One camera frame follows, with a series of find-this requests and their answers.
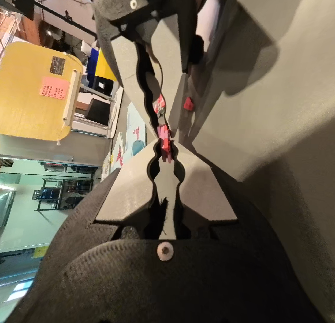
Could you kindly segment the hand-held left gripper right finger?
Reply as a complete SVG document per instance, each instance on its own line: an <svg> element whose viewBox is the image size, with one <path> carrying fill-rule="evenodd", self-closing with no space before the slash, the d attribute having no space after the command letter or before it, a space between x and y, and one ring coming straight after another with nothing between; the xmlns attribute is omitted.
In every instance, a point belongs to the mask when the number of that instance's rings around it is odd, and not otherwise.
<svg viewBox="0 0 335 323"><path fill-rule="evenodd" d="M172 142L176 190L175 225L202 228L237 221L211 167L181 145Z"/></svg>

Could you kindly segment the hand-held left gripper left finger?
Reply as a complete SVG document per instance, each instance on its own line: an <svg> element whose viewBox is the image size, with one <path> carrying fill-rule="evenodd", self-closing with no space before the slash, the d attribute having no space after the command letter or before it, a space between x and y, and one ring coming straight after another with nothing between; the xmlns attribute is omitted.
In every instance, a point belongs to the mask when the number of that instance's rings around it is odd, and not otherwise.
<svg viewBox="0 0 335 323"><path fill-rule="evenodd" d="M128 160L107 194L95 220L121 224L152 206L157 195L154 179L160 172L160 140L154 140Z"/></svg>

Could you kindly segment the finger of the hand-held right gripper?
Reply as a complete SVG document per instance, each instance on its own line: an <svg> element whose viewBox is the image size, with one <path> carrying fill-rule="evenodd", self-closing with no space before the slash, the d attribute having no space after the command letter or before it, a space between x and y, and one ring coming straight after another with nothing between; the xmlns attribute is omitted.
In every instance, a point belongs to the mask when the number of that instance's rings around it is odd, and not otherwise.
<svg viewBox="0 0 335 323"><path fill-rule="evenodd" d="M165 122L171 132L177 132L182 117L182 106L187 90L187 73L182 71L178 16L160 20L151 38L153 56L150 58L155 75L149 76L153 101L159 95L165 100Z"/></svg>
<svg viewBox="0 0 335 323"><path fill-rule="evenodd" d="M158 118L153 103L158 99L161 90L154 72L150 71L152 63L147 52L144 49L144 56L140 57L139 46L126 38L112 40L111 47L123 89L152 137L157 139Z"/></svg>

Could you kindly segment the pink red grey brick model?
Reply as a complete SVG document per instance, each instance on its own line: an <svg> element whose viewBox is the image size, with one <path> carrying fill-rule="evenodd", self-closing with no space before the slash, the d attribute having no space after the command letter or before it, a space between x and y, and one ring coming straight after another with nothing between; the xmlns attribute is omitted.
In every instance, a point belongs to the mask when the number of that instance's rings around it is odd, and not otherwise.
<svg viewBox="0 0 335 323"><path fill-rule="evenodd" d="M153 103L153 109L158 118L162 117L165 114L166 103L165 98L162 94L160 94L158 99Z"/></svg>

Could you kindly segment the pink plate brick assembly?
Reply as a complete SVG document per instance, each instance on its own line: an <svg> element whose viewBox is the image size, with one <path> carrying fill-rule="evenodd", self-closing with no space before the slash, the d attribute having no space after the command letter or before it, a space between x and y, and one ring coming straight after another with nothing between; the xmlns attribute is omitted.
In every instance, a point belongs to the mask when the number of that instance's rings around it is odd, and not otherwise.
<svg viewBox="0 0 335 323"><path fill-rule="evenodd" d="M157 127L157 133L160 141L162 161L171 163L172 152L171 152L170 129L166 124L160 124Z"/></svg>

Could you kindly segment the yellow plastic bin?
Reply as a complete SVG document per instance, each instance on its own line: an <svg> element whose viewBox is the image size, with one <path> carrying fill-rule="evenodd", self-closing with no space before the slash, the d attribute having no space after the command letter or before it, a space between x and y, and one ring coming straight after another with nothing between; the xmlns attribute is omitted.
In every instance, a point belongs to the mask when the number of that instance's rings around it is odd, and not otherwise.
<svg viewBox="0 0 335 323"><path fill-rule="evenodd" d="M109 79L109 80L112 80L113 82L117 81L101 49L99 49L98 51L98 60L97 60L97 65L96 65L96 70L95 70L95 76L100 77L100 78Z"/></svg>

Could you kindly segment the flamingo cover instruction booklet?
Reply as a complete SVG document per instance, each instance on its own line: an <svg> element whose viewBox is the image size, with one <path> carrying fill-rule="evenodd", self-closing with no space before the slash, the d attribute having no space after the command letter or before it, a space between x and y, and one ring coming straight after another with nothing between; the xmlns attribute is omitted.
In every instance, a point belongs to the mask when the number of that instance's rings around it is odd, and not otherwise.
<svg viewBox="0 0 335 323"><path fill-rule="evenodd" d="M114 156L111 150L107 153L104 161L103 161L103 167L102 167L102 173L101 173L101 182L106 179L110 173L111 173L111 167L114 161Z"/></svg>

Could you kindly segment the blue plastic bin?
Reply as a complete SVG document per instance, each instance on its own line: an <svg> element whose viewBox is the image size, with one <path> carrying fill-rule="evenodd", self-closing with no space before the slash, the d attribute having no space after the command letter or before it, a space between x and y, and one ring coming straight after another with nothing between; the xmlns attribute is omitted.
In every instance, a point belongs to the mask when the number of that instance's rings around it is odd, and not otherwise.
<svg viewBox="0 0 335 323"><path fill-rule="evenodd" d="M87 79L90 83L94 82L96 66L98 63L98 56L99 51L94 48L91 48L90 57L88 58L86 66Z"/></svg>

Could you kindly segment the open instruction booklet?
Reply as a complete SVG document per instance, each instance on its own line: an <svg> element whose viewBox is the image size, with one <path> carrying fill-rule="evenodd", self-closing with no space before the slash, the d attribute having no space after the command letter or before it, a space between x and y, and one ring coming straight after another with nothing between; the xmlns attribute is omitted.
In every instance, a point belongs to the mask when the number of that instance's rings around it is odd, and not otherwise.
<svg viewBox="0 0 335 323"><path fill-rule="evenodd" d="M124 159L128 161L147 145L146 125L131 102L127 108L127 129Z"/></svg>

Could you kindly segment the black shelving rack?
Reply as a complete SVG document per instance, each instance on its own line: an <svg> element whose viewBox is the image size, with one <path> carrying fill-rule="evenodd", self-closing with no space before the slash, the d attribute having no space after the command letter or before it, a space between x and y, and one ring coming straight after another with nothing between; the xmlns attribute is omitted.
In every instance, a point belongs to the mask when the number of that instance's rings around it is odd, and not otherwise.
<svg viewBox="0 0 335 323"><path fill-rule="evenodd" d="M65 211L74 209L93 189L88 178L42 178L41 189L34 190L35 211Z"/></svg>

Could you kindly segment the pink sticky note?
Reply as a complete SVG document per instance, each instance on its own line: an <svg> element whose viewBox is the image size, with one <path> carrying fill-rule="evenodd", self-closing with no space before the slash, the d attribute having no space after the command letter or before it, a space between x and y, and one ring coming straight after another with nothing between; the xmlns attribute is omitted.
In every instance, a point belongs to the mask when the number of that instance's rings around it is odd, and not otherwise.
<svg viewBox="0 0 335 323"><path fill-rule="evenodd" d="M43 77L39 95L54 99L67 98L70 82L61 78Z"/></svg>

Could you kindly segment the wooden book stand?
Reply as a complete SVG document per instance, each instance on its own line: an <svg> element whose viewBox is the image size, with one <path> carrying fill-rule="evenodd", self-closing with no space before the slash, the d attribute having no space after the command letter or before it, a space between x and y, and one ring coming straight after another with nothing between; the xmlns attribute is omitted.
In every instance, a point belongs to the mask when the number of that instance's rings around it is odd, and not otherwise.
<svg viewBox="0 0 335 323"><path fill-rule="evenodd" d="M83 65L75 56L24 41L10 43L3 50L0 70L1 135L60 141L71 130L113 138L118 122L123 89L115 85L107 96L82 83ZM67 98L54 99L39 95L43 77L70 82ZM75 113L82 102L80 89L95 99L110 102L108 126L85 119Z"/></svg>

